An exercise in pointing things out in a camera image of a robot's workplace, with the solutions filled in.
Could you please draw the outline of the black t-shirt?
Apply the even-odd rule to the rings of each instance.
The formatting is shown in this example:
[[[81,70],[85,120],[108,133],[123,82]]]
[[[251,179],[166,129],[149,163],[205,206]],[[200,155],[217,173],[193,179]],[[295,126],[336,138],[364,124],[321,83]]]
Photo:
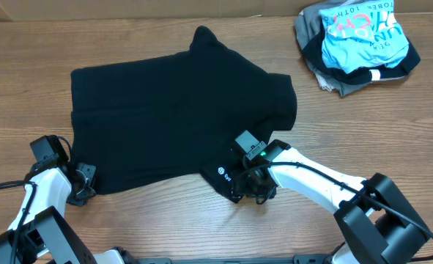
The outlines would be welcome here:
[[[236,138],[267,142],[297,115],[288,75],[264,71],[205,26],[187,51],[70,77],[73,160],[95,166],[100,195],[199,173],[230,197],[243,170]]]

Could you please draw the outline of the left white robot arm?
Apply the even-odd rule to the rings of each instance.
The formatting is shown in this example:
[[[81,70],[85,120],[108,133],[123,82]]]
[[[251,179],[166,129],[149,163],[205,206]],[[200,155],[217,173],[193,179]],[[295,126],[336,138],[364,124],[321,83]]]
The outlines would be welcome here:
[[[135,263],[121,247],[91,253],[64,218],[68,204],[83,206],[95,196],[95,166],[70,162],[71,146],[61,136],[42,136],[30,148],[36,162],[25,178],[0,183],[0,190],[22,186],[26,192],[15,220],[0,234],[0,263],[35,263],[47,253],[52,263]]]

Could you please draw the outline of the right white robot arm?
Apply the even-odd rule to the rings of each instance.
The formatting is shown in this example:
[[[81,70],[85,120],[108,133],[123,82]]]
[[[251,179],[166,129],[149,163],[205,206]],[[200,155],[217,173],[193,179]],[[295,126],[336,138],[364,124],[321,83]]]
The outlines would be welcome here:
[[[333,214],[345,242],[326,263],[408,263],[430,239],[422,218],[384,175],[346,175],[285,142],[266,144],[248,131],[235,144],[242,169],[232,175],[233,197],[253,197],[261,205],[285,188]]]

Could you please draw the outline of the black folded garment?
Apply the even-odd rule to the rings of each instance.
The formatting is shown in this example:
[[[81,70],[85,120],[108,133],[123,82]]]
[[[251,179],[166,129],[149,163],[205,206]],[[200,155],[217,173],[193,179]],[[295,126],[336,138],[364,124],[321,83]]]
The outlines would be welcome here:
[[[421,61],[415,47],[410,43],[406,57],[403,58],[403,60],[401,60],[395,67],[388,68],[384,65],[376,67],[360,67],[357,70],[353,70],[351,73],[345,73],[343,70],[338,68],[328,68],[322,61],[321,47],[324,37],[324,33],[317,34],[308,41],[301,52],[304,55],[304,58],[321,73],[329,75],[337,81],[345,84],[358,85],[369,83],[371,81],[402,78],[408,76]]]

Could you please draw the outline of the grey folded garment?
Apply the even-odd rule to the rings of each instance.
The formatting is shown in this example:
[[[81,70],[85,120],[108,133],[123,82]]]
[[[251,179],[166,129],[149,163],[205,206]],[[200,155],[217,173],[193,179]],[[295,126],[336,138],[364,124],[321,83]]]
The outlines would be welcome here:
[[[303,9],[294,22],[296,38],[300,48],[303,49],[308,44],[308,41],[320,32],[320,26],[322,25],[322,19],[319,16],[320,10],[347,6],[351,4],[360,4],[363,2],[364,0],[327,0]],[[337,81],[327,74],[321,73],[320,70],[318,70],[307,59],[306,64],[308,69],[314,73],[321,89],[327,90],[329,92],[337,90],[339,91],[340,96],[346,96],[350,93],[358,91],[359,89],[362,89],[364,86],[373,81],[380,80],[380,72],[378,70],[370,70],[369,76],[372,77],[371,81],[367,81],[365,84],[357,85],[346,84]]]

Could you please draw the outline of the light blue printed t-shirt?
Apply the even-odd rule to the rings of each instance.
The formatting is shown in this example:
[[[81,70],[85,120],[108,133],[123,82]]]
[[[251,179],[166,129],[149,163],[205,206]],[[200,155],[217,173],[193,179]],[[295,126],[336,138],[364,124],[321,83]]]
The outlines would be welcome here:
[[[351,73],[360,67],[397,66],[410,43],[394,15],[393,0],[365,1],[319,11],[325,36],[322,61]]]

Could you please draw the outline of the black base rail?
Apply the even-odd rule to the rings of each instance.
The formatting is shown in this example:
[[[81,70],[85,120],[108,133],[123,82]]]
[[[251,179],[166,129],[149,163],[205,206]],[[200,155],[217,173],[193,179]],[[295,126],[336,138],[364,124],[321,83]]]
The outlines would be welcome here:
[[[294,257],[229,258],[172,260],[170,258],[136,259],[138,264],[323,264],[327,254],[296,254]]]

